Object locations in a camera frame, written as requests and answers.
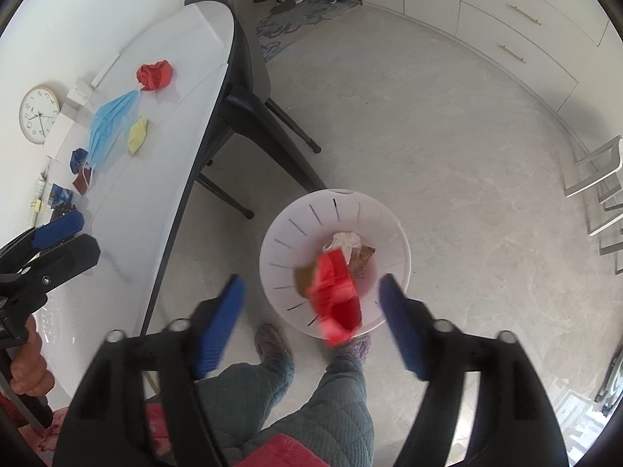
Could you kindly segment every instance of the clock face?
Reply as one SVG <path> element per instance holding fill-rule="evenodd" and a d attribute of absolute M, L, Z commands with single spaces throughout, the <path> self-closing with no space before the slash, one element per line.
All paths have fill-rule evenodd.
<path fill-rule="evenodd" d="M 35 144 L 43 144 L 59 111 L 58 100 L 49 88 L 32 88 L 19 108 L 19 125 L 26 138 Z"/>

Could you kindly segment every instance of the gray chair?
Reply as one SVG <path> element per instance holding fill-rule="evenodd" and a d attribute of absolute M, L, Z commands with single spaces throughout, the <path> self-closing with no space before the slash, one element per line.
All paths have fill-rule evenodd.
<path fill-rule="evenodd" d="M 186 0 L 186 5 L 207 0 Z M 325 185 L 307 163 L 303 154 L 291 141 L 278 117 L 290 127 L 315 152 L 320 147 L 290 118 L 272 99 L 270 99 L 270 78 L 262 58 L 256 34 L 253 13 L 253 0 L 212 0 L 229 7 L 234 15 L 235 34 L 233 54 L 229 71 L 229 85 L 216 114 L 213 115 L 208 131 L 208 146 L 204 153 L 203 165 L 210 165 L 212 158 L 233 133 L 243 135 L 272 157 L 305 190 L 324 189 Z M 216 194 L 247 218 L 252 213 L 240 206 L 225 191 L 218 188 L 203 173 L 196 180 Z"/>

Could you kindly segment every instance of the chair backrest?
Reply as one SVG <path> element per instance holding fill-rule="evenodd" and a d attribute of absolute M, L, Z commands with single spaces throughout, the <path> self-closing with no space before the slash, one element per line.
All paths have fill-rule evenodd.
<path fill-rule="evenodd" d="M 253 0 L 185 0 L 185 4 L 196 2 L 215 1 L 225 4 L 239 22 L 242 33 L 237 33 L 234 45 L 236 47 L 236 60 L 239 63 L 239 77 L 245 87 L 254 93 L 262 103 L 270 96 L 270 78 L 264 59 L 260 42 L 257 40 L 257 22 L 253 12 Z"/>

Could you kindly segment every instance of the gold handle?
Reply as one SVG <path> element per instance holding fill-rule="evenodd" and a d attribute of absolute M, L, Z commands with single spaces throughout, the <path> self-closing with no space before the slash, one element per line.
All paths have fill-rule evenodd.
<path fill-rule="evenodd" d="M 536 19 L 534 17 L 532 17 L 528 12 L 524 12 L 522 9 L 520 9 L 519 7 L 517 7 L 517 5 L 511 5 L 509 4 L 509 7 L 513 10 L 516 10 L 517 12 L 519 12 L 520 14 L 523 14 L 524 16 L 526 16 L 528 19 L 530 19 L 531 21 L 534 21 L 535 23 L 537 23 L 539 26 L 541 26 L 543 23 L 539 20 Z"/>
<path fill-rule="evenodd" d="M 524 65 L 526 63 L 526 60 L 523 59 L 519 54 L 515 54 L 511 49 L 509 49 L 508 47 L 506 47 L 505 45 L 502 44 L 498 44 L 502 49 L 504 49 L 507 53 L 512 54 L 515 58 L 517 58 L 519 61 L 521 61 Z"/>

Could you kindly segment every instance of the table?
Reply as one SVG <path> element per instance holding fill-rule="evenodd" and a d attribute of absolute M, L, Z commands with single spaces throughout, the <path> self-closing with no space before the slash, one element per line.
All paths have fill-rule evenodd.
<path fill-rule="evenodd" d="M 130 43 L 79 111 L 79 121 L 88 122 L 103 103 L 138 89 L 136 70 L 144 63 L 168 60 L 173 66 L 169 86 L 141 93 L 137 117 L 149 119 L 141 149 L 130 156 L 125 139 L 117 138 L 86 195 L 74 193 L 84 232 L 99 242 L 100 261 L 49 293 L 36 314 L 44 356 L 69 397 L 109 330 L 132 336 L 147 328 L 207 143 L 233 37 L 228 7 L 188 5 Z M 50 184 L 71 187 L 69 158 L 78 147 L 88 149 L 88 131 L 75 125 L 51 162 Z M 52 401 L 53 407 L 63 404 Z"/>

